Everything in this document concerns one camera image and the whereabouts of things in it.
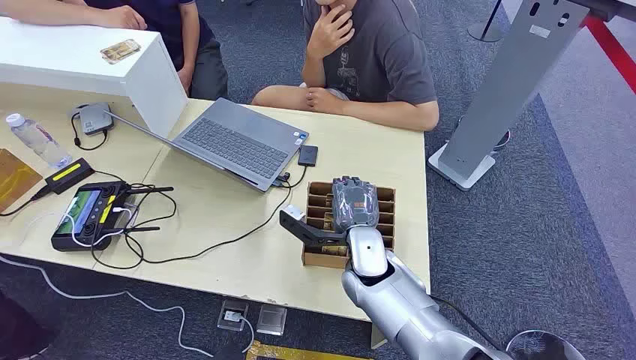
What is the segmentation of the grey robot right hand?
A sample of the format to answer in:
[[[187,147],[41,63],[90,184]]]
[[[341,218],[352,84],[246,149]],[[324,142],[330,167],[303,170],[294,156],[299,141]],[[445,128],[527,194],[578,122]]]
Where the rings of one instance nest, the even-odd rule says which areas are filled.
[[[332,181],[333,227],[344,233],[351,227],[376,227],[380,219],[377,187],[359,177],[342,176]]]

